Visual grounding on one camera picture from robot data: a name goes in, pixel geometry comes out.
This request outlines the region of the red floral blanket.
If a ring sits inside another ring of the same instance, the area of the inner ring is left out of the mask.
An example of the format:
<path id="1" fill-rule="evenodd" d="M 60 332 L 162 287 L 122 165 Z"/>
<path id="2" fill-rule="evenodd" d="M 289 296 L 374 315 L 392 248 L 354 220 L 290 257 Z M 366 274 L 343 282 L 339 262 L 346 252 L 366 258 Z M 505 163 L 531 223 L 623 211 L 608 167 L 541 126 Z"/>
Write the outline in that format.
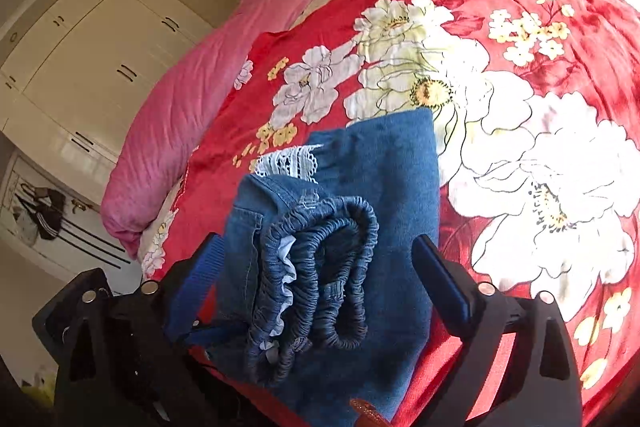
<path id="1" fill-rule="evenodd" d="M 425 233 L 473 279 L 551 294 L 577 361 L 582 417 L 639 358 L 639 14 L 624 0 L 332 0 L 256 39 L 141 246 L 164 277 L 210 231 L 229 269 L 209 309 L 250 314 L 268 218 L 239 190 L 285 174 L 365 199 L 378 245 L 367 337 L 299 355 L 273 391 L 291 426 L 346 426 L 360 397 L 405 426 L 457 358 L 410 260 Z"/>

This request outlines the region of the blue denim pants lace trim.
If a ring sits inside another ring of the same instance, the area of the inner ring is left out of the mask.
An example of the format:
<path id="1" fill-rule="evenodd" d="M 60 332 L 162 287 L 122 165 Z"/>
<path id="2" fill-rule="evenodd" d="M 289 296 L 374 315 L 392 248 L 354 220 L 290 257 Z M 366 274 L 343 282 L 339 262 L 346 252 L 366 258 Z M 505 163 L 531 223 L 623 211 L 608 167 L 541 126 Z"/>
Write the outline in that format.
<path id="1" fill-rule="evenodd" d="M 430 335 L 411 261 L 436 237 L 432 114 L 419 108 L 316 132 L 239 185 L 208 353 L 311 426 L 349 426 L 350 400 L 395 413 Z"/>

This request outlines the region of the pink quilt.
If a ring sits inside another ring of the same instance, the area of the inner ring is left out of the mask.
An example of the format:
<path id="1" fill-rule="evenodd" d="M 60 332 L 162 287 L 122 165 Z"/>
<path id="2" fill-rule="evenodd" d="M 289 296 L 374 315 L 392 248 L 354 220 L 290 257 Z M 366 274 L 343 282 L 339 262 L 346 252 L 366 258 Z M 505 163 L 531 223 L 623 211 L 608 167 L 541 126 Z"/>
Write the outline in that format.
<path id="1" fill-rule="evenodd" d="M 101 202 L 105 230 L 130 256 L 264 32 L 290 28 L 311 0 L 240 0 L 160 78 L 132 122 Z"/>

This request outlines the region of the cream wardrobe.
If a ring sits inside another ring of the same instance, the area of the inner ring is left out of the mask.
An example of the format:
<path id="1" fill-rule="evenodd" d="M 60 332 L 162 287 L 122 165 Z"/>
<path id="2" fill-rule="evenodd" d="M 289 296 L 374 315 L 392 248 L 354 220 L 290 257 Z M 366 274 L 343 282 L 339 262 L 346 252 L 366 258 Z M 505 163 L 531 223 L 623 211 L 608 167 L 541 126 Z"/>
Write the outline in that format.
<path id="1" fill-rule="evenodd" d="M 1 66 L 1 131 L 99 204 L 140 106 L 211 30 L 179 0 L 58 0 Z"/>

